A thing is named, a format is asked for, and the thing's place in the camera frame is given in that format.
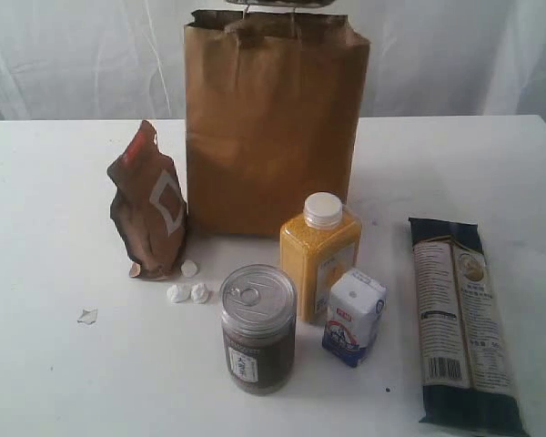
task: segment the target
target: white bottle cap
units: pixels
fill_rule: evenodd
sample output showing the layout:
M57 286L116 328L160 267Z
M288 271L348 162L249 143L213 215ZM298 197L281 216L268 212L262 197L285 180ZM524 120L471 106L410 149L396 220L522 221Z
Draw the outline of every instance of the white bottle cap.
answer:
M306 223L315 229L333 229L342 221L342 202L331 193L314 193L303 207Z

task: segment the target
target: white table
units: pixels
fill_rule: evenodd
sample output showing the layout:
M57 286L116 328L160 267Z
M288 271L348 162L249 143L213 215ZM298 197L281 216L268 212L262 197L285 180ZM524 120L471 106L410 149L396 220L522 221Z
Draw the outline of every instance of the white table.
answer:
M186 186L184 123L157 121ZM389 289L352 370L298 325L293 376L255 397L228 377L219 305L169 305L127 276L106 167L138 121L0 122L0 436L447 435L423 414L409 215L480 224L525 424L546 436L546 125L539 117L362 119L349 204L359 267ZM213 290L278 262L266 239L192 239ZM77 324L98 308L95 324Z

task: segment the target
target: plastic bottle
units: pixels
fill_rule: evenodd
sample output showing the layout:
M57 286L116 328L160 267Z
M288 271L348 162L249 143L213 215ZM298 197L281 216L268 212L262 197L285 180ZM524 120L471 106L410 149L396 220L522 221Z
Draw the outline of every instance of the plastic bottle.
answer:
M281 268L298 290L298 316L325 314L329 289L356 264L362 226L330 193L309 196L303 213L281 227Z

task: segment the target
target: white dried fruit piece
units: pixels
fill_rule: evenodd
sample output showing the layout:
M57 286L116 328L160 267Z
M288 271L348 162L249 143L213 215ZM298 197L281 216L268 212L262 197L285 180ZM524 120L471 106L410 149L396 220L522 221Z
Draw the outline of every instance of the white dried fruit piece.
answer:
M194 303L205 303L210 298L210 291L207 289L207 284L199 282L192 286L192 301Z
M198 266L196 263L190 259L187 259L182 263L182 266L180 267L180 270L182 271L182 274L186 278L192 278L194 275L198 272Z
M179 303L188 300L191 288L188 284L175 284L166 291L166 296L171 303Z

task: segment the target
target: jar label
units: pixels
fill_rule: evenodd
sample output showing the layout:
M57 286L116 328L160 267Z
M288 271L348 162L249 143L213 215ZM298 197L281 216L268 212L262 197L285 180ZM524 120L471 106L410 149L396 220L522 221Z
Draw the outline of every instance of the jar label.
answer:
M319 263L316 299L314 300L314 312L316 314L328 307L329 289L344 273L354 267L355 256L356 243L351 243Z
M228 346L230 369L244 382L257 382L257 360Z

